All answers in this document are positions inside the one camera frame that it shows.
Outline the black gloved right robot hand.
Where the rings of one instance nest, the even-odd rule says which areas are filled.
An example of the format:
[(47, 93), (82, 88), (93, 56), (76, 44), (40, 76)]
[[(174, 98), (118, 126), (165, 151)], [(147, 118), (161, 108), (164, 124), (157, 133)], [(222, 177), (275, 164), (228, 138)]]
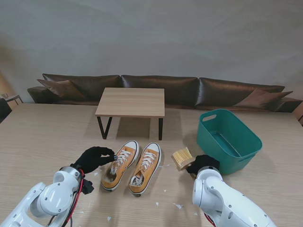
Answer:
[(186, 168), (189, 174), (197, 176), (203, 169), (215, 169), (219, 171), (220, 162), (208, 155), (199, 155), (195, 160)]

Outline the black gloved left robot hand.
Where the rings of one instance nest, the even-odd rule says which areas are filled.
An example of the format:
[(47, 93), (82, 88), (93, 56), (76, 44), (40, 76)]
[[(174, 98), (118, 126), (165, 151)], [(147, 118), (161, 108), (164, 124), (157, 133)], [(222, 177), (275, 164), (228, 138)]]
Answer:
[(88, 174), (116, 159), (117, 155), (115, 155), (112, 149), (107, 147), (91, 147), (84, 151), (71, 166), (82, 170), (84, 174)]

